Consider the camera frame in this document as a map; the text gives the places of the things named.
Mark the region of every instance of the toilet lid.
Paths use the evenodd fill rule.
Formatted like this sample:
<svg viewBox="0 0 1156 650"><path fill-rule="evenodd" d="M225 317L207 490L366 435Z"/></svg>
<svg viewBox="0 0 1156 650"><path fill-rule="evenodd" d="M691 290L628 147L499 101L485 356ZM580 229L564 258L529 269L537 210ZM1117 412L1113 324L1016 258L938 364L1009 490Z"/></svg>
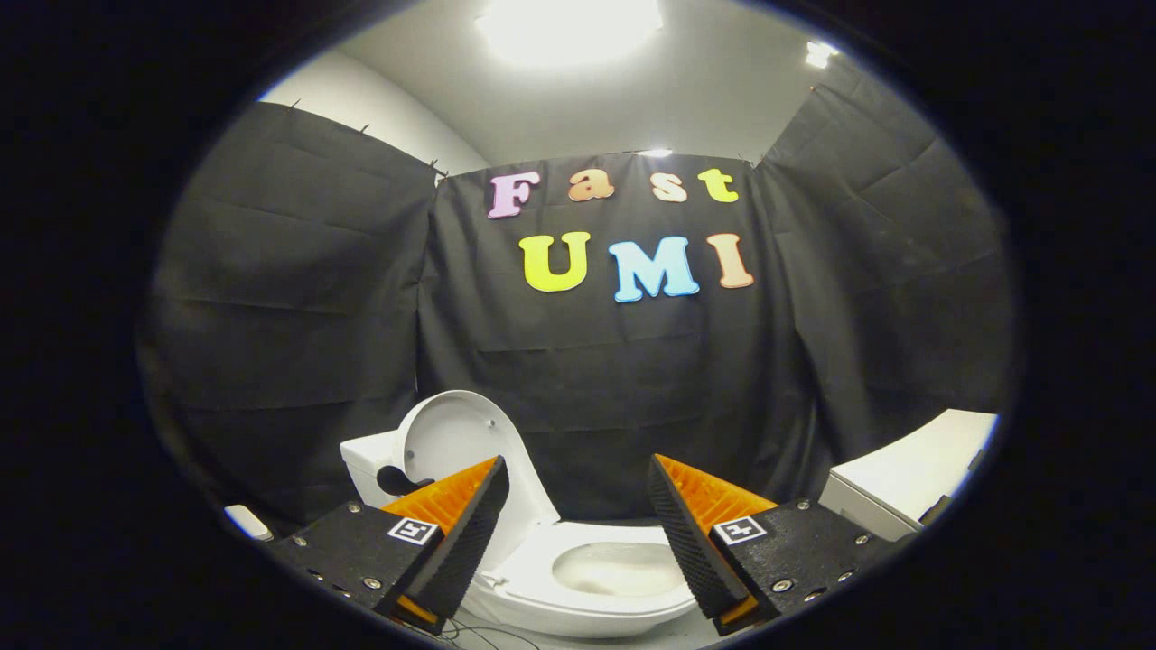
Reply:
<svg viewBox="0 0 1156 650"><path fill-rule="evenodd" d="M492 401L470 391L447 391L415 406L398 428L394 458L412 481L442 480L501 455L510 475L506 497L479 570L491 571L541 524L558 520L521 435Z"/></svg>

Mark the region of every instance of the wire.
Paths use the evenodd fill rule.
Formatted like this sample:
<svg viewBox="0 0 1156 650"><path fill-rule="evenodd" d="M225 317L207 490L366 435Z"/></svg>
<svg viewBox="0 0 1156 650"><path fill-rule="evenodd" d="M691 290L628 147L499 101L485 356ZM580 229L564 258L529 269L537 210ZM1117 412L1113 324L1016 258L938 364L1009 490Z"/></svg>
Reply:
<svg viewBox="0 0 1156 650"><path fill-rule="evenodd" d="M498 647L497 647L497 645L495 645L495 644L494 644L494 643L492 643L492 642L491 642L491 641L490 641L489 638L486 638L486 637L484 637L484 636L482 635L482 633L480 633L480 631L477 631L477 630L480 630L480 629L489 629L489 630L494 630L494 631L501 631L502 634L509 634L510 636L512 636L512 637L514 637L514 638L517 638L517 640L519 640L519 641L525 641L525 642L526 642L526 643L528 643L528 644L529 644L529 645L531 645L531 647L532 647L532 648L533 648L534 650L542 650L542 649L541 649L541 648L539 648L539 647L538 647L538 644L536 644L536 643L534 643L533 641L531 641L531 640L526 638L525 636L519 636L519 635L517 635L517 634L514 634L514 633L512 633L512 631L510 631L510 630L506 630L506 629L502 629L502 628L497 628L497 627L489 627L489 626L477 626L477 627L472 627L472 626L467 626L467 625L465 625L465 623L462 623L461 621L458 621L458 620L455 620L455 619L449 619L449 620L450 620L450 621L453 621L453 623L454 623L454 625L457 625L457 626L460 626L460 627L458 627L458 628L457 628L457 629L454 630L455 633L459 633L459 634L460 634L460 631L461 631L462 629L468 629L469 631L472 631L472 633L476 634L479 638L481 638L482 641L484 641L486 643L488 643L488 644L490 645L490 648L494 648L494 650L499 650L499 649L498 649Z"/></svg>

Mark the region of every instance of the floor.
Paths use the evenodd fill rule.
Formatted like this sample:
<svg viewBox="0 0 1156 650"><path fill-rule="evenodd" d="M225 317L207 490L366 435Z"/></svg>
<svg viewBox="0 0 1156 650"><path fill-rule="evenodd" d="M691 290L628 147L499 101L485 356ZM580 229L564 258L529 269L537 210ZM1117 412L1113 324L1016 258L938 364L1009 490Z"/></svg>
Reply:
<svg viewBox="0 0 1156 650"><path fill-rule="evenodd" d="M450 622L443 631L446 647L458 647L464 650L594 650L599 648L630 648L631 650L691 650L705 648L720 642L714 625L698 611L690 612L673 621L654 627L650 631L631 638L568 638L551 636L521 628L496 625L459 610L455 619L459 625L484 627L476 631L468 627L454 633ZM742 636L736 633L727 636L727 641Z"/></svg>

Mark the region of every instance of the ceiling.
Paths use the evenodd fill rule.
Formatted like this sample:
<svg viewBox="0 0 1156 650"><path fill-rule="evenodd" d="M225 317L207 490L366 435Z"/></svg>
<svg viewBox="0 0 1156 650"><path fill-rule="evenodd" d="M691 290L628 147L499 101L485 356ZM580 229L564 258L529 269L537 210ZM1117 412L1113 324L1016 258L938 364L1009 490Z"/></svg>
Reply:
<svg viewBox="0 0 1156 650"><path fill-rule="evenodd" d="M339 49L494 165L658 147L757 161L824 72L803 62L807 34L729 0L658 0L664 27L637 50L527 69L497 58L475 24L491 1L418 2Z"/></svg>

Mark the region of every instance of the white wall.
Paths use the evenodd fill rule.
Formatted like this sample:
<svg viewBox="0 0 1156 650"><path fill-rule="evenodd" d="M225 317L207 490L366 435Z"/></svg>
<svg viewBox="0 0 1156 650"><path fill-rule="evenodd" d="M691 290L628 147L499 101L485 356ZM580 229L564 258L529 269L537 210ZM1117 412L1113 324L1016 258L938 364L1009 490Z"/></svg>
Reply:
<svg viewBox="0 0 1156 650"><path fill-rule="evenodd" d="M372 135L451 175L490 167L421 102L361 61L329 51L309 61L260 99L332 119Z"/></svg>

